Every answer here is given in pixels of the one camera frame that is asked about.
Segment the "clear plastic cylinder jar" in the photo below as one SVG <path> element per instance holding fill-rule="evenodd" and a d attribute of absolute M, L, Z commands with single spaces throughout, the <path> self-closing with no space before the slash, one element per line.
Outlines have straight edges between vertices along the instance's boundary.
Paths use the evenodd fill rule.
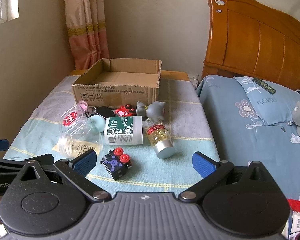
<path fill-rule="evenodd" d="M 99 133 L 64 134 L 59 138 L 57 148 L 59 153 L 68 159 L 79 157 L 88 150 L 95 151 L 97 155 L 103 152 Z"/>

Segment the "red toy fire truck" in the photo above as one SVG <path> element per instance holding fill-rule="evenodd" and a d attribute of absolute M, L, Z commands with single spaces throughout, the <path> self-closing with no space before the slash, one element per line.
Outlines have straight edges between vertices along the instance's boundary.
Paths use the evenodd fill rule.
<path fill-rule="evenodd" d="M 135 116 L 136 109 L 131 104 L 122 105 L 115 110 L 115 114 L 119 117 Z"/>

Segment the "wooden bed headboard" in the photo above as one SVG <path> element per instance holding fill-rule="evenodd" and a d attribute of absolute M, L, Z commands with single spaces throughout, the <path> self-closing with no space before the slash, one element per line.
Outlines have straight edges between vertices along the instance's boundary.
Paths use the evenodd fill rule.
<path fill-rule="evenodd" d="M 202 77 L 258 77 L 300 89 L 300 22 L 256 0 L 207 0 Z"/>

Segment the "pink beige curtain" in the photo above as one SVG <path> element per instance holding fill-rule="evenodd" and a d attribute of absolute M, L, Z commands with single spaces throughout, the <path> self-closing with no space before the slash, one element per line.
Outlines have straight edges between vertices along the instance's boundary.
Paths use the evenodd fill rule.
<path fill-rule="evenodd" d="M 109 57 L 104 0 L 64 0 L 65 20 L 76 70 Z"/>

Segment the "white medical cotton swab jar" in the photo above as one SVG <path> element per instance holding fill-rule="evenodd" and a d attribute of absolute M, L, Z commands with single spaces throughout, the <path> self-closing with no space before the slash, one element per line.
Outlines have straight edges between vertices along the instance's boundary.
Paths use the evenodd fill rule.
<path fill-rule="evenodd" d="M 142 117 L 107 118 L 103 133 L 104 142 L 108 145 L 142 145 Z"/>

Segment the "pink charm keychain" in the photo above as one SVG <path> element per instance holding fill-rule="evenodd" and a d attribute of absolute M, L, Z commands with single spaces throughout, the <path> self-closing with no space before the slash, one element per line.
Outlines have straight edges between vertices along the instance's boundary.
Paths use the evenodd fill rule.
<path fill-rule="evenodd" d="M 96 107 L 89 106 L 87 102 L 81 100 L 78 105 L 83 109 L 85 115 L 89 118 L 91 116 L 96 115 Z"/>

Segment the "open cardboard box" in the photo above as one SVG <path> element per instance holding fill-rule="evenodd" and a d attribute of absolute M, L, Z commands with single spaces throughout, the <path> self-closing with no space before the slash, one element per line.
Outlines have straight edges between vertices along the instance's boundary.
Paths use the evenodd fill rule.
<path fill-rule="evenodd" d="M 100 59 L 71 85 L 76 102 L 120 107 L 157 101 L 161 60 Z"/>

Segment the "white wall socket plug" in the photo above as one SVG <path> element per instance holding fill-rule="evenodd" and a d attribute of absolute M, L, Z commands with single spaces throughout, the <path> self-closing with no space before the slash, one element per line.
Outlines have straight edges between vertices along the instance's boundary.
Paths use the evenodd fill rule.
<path fill-rule="evenodd" d="M 188 78 L 190 80 L 190 82 L 192 83 L 194 89 L 197 89 L 198 85 L 199 85 L 199 75 L 197 74 L 190 74 L 188 73 Z"/>

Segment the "blue floral bed sheet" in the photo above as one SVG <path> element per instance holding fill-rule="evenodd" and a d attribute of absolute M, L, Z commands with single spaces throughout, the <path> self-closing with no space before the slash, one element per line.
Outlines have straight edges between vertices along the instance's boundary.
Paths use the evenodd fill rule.
<path fill-rule="evenodd" d="M 219 157 L 261 161 L 287 198 L 300 199 L 300 136 L 294 123 L 266 126 L 235 77 L 208 75 L 197 88 Z"/>

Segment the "clear box with red label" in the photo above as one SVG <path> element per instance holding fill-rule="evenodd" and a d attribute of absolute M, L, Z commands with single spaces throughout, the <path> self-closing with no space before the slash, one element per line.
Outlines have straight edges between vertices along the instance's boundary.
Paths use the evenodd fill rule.
<path fill-rule="evenodd" d="M 59 129 L 61 134 L 69 135 L 85 134 L 89 131 L 87 116 L 78 104 L 61 116 Z"/>

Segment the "grey cat figurine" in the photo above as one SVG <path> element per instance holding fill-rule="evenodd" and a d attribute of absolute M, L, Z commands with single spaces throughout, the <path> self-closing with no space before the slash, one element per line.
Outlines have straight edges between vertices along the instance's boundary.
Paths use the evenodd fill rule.
<path fill-rule="evenodd" d="M 145 105 L 141 101 L 138 101 L 136 114 L 147 118 L 165 120 L 165 102 L 155 101 L 150 105 Z"/>

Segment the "clear bottle of yellow capsules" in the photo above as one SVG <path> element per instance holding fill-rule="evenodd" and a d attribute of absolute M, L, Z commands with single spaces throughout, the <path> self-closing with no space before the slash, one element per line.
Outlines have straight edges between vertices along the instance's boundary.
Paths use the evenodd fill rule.
<path fill-rule="evenodd" d="M 159 159 L 174 155 L 175 148 L 170 133 L 161 119 L 147 118 L 143 121 L 143 129 Z"/>

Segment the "black oval case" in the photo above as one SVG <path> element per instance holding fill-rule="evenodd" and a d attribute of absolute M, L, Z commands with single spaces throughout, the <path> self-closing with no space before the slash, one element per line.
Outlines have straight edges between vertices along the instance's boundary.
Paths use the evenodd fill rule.
<path fill-rule="evenodd" d="M 105 119 L 115 117 L 113 110 L 106 106 L 97 107 L 96 113 Z"/>

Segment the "mint green round case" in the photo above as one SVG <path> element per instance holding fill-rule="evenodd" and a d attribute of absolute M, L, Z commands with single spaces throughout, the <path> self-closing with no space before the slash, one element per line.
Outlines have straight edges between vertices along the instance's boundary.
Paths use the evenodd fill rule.
<path fill-rule="evenodd" d="M 92 115 L 88 118 L 93 132 L 102 133 L 104 131 L 106 120 L 100 115 Z"/>

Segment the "blue floral pillow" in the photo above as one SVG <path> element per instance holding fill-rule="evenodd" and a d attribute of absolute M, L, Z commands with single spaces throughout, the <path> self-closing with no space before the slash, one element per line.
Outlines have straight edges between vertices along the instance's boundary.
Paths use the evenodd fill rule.
<path fill-rule="evenodd" d="M 275 89 L 270 94 L 253 81 L 252 77 L 235 77 L 244 89 L 250 103 L 266 126 L 289 126 L 293 124 L 292 111 L 300 101 L 300 93 L 285 86 L 266 81 Z"/>

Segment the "dark patterned remote control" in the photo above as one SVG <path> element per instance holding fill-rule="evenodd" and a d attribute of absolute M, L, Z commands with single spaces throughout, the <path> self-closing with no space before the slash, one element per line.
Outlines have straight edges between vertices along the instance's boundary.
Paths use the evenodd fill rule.
<path fill-rule="evenodd" d="M 273 87 L 271 87 L 269 84 L 267 84 L 261 79 L 253 78 L 253 82 L 259 85 L 260 87 L 262 87 L 264 90 L 266 90 L 268 93 L 272 95 L 276 93 L 276 90 Z"/>

